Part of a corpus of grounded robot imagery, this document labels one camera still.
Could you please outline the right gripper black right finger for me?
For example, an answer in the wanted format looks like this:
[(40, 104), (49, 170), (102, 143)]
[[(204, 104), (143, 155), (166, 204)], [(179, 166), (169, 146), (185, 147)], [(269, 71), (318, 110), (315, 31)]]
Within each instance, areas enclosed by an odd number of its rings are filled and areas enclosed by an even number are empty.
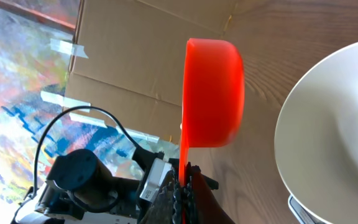
[(234, 224), (222, 209), (212, 191), (219, 183), (201, 173), (198, 166), (186, 166), (187, 185), (184, 189), (184, 213), (186, 223), (191, 224)]

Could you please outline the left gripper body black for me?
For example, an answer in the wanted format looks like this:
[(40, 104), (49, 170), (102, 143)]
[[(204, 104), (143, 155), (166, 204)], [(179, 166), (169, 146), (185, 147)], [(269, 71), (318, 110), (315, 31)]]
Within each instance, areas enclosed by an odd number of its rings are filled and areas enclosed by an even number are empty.
[(163, 160), (140, 146), (132, 159), (145, 171), (137, 190), (136, 204), (141, 218), (218, 218), (219, 203), (212, 190), (219, 184), (201, 174), (198, 166), (187, 164), (185, 184), (179, 182), (179, 160)]

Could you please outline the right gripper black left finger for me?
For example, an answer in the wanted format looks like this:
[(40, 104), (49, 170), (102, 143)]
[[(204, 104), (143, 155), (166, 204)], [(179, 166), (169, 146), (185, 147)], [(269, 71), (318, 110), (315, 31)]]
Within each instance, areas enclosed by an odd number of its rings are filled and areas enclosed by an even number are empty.
[(141, 224), (182, 224), (182, 190), (174, 169), (167, 172)]

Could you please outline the red plastic measuring scoop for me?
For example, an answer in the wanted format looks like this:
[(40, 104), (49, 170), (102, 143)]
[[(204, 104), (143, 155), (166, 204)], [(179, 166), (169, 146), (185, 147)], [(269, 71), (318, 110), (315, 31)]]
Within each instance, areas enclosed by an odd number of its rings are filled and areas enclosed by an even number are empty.
[(225, 40), (190, 38), (183, 77), (179, 182), (185, 184), (191, 148), (223, 147), (242, 121), (244, 68), (234, 45)]

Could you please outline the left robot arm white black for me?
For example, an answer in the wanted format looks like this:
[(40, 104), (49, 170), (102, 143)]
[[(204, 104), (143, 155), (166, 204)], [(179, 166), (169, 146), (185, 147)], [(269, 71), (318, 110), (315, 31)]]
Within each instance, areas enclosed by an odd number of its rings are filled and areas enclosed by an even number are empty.
[(43, 186), (32, 186), (13, 223), (232, 223), (212, 191), (217, 181), (179, 159), (139, 146), (132, 156), (140, 180), (115, 177), (93, 151), (78, 149), (56, 158)]

